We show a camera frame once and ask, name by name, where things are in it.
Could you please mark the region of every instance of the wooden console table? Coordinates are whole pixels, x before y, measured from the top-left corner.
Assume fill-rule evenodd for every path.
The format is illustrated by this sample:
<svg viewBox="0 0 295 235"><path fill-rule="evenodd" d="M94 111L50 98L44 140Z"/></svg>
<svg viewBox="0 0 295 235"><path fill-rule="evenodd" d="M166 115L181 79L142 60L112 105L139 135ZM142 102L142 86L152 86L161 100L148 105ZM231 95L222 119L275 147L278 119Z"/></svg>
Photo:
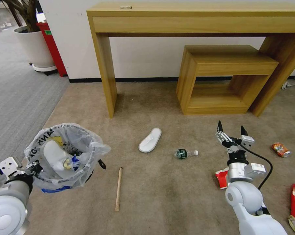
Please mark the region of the wooden console table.
<svg viewBox="0 0 295 235"><path fill-rule="evenodd" d="M266 37L279 62L253 102L259 116L295 69L295 4L102 2L87 10L109 117L117 99L109 37Z"/></svg>

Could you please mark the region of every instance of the trash can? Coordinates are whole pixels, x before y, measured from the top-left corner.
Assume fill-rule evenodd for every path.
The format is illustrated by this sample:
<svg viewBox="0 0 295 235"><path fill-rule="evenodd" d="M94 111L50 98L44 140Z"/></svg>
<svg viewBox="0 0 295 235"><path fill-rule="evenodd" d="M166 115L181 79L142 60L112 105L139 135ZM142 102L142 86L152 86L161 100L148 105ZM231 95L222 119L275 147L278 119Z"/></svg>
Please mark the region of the trash can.
<svg viewBox="0 0 295 235"><path fill-rule="evenodd" d="M49 25L47 24L47 22L44 22L44 23L40 22L40 23L37 23L37 26L40 28L43 34L43 37L46 41L47 47L50 50L50 53L52 55L52 58L54 60L54 63L58 70L59 75L61 77L67 76L66 68L64 66L62 58L60 57L59 51L57 49L57 46L52 36Z"/></svg>
<svg viewBox="0 0 295 235"><path fill-rule="evenodd" d="M94 132L62 123L39 131L24 150L24 160L27 165L38 162L43 168L34 175L34 185L45 193L55 193L83 186L110 150Z"/></svg>

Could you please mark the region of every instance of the potted plant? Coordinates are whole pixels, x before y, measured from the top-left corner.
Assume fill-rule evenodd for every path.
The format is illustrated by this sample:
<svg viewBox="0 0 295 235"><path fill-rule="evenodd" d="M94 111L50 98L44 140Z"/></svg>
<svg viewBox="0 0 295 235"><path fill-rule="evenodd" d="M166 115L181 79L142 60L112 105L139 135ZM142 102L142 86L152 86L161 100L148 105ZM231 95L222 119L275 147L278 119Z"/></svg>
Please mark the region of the potted plant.
<svg viewBox="0 0 295 235"><path fill-rule="evenodd" d="M4 0L19 12L26 26L14 30L34 70L47 72L55 70L53 58L37 26L37 0Z"/></svg>

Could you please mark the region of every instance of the white plant pot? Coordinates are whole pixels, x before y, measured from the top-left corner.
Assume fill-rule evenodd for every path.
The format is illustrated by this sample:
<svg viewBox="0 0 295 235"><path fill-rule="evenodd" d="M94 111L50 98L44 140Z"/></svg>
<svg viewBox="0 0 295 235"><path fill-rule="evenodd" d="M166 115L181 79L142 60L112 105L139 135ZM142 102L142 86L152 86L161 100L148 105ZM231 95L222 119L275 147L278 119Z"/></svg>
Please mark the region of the white plant pot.
<svg viewBox="0 0 295 235"><path fill-rule="evenodd" d="M15 29L14 32L34 70L39 72L55 70L56 66L42 32L22 33L25 30L27 27L23 26Z"/></svg>

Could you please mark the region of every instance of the black baseboard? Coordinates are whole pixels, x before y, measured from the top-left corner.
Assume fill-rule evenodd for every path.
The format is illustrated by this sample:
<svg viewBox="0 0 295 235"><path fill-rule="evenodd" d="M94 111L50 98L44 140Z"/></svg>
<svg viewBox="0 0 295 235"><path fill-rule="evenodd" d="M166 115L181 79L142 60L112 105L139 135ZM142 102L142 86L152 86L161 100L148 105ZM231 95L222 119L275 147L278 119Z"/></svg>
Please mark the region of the black baseboard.
<svg viewBox="0 0 295 235"><path fill-rule="evenodd" d="M295 75L289 76L288 79L295 79ZM231 76L227 77L197 77L196 81L229 81ZM176 82L177 77L158 77L158 78L116 78L116 82ZM74 78L70 79L70 83L93 83L102 82L100 78Z"/></svg>

